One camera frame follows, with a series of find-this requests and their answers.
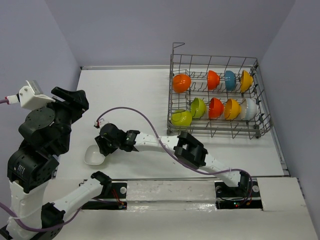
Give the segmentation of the white square bowl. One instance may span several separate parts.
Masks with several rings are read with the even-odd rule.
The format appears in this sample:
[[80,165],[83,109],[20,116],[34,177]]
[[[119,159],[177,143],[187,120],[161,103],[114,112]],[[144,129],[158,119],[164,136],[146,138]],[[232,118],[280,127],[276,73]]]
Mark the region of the white square bowl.
[[89,166],[99,166],[104,163],[105,158],[97,145],[90,145],[85,151],[84,163]]

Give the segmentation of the green bowl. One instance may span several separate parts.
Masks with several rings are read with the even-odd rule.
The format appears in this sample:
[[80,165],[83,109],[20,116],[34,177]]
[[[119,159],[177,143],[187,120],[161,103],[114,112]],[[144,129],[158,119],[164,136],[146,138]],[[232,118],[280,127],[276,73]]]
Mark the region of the green bowl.
[[193,119],[202,118],[206,110],[207,106],[201,98],[196,97],[190,104],[190,113]]
[[171,115],[170,122],[174,126],[188,127],[191,125],[192,119],[192,114],[189,111],[177,110]]

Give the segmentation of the white orange-bottom bowl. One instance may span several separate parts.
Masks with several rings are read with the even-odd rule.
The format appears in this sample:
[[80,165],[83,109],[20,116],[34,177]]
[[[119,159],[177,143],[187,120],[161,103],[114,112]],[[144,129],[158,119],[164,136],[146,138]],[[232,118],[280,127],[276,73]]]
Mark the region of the white orange-bottom bowl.
[[177,74],[173,77],[173,90],[180,94],[184,93],[191,86],[191,78],[186,74]]

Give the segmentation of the orange bowl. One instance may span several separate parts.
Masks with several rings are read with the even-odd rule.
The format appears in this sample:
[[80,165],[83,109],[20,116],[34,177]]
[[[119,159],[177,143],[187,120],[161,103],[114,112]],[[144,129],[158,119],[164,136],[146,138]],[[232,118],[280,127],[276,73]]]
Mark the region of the orange bowl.
[[207,72],[207,89],[209,91],[215,90],[220,84],[220,76],[213,70]]
[[208,117],[210,119],[217,119],[223,114],[223,112],[223,103],[218,98],[213,97],[209,103]]

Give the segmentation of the small yellow bowl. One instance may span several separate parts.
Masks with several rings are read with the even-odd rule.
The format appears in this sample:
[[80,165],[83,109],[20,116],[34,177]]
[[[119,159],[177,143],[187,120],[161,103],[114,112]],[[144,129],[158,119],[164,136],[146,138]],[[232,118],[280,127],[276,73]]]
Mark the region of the small yellow bowl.
[[230,98],[227,100],[224,107],[224,119],[234,120],[241,113],[241,106],[237,100]]

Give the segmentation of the blue bowl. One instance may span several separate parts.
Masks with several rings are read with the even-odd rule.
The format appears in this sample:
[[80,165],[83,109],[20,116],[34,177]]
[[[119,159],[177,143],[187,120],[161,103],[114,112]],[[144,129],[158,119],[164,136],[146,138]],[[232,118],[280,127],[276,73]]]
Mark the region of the blue bowl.
[[236,75],[233,71],[226,70],[224,73],[225,88],[227,91],[233,91],[236,87]]

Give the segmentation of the white round bowl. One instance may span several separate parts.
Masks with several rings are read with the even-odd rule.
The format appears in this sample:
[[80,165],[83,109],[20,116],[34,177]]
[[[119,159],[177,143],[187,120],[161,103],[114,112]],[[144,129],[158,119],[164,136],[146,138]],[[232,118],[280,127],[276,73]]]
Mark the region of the white round bowl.
[[256,104],[256,101],[251,98],[248,98],[248,97],[243,98],[240,106],[241,106],[241,112],[239,115],[242,121],[250,121],[258,113],[258,105]]

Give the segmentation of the large yellow bowl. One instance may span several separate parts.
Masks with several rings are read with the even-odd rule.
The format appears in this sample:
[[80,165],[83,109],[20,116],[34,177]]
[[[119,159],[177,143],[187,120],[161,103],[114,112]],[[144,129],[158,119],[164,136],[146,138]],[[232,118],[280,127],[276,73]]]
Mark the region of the large yellow bowl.
[[246,70],[243,70],[240,77],[240,92],[244,93],[249,90],[253,81],[253,77]]

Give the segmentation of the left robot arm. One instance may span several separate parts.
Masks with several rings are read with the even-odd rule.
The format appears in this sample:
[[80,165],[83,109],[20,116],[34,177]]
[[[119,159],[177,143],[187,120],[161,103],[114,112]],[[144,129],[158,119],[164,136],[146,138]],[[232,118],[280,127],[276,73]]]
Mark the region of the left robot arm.
[[91,199],[110,194],[112,180],[93,173],[76,190],[60,200],[44,203],[44,193],[59,165],[58,157],[69,151],[72,124],[89,109],[83,90],[52,89],[53,97],[30,86],[7,96],[9,104],[29,110],[18,131],[23,141],[7,163],[11,191],[9,219],[0,233],[7,240],[51,240]]

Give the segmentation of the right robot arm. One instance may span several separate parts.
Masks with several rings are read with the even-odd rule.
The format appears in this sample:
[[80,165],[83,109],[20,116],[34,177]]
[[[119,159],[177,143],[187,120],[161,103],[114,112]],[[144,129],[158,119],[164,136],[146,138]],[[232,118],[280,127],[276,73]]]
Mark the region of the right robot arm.
[[112,123],[96,123],[99,134],[94,138],[99,152],[108,156],[116,150],[125,152],[165,152],[184,167],[222,180],[235,196],[248,197],[253,184],[250,175],[238,168],[231,168],[215,159],[204,144],[190,133],[182,131],[177,136],[159,136],[138,130],[123,131]]

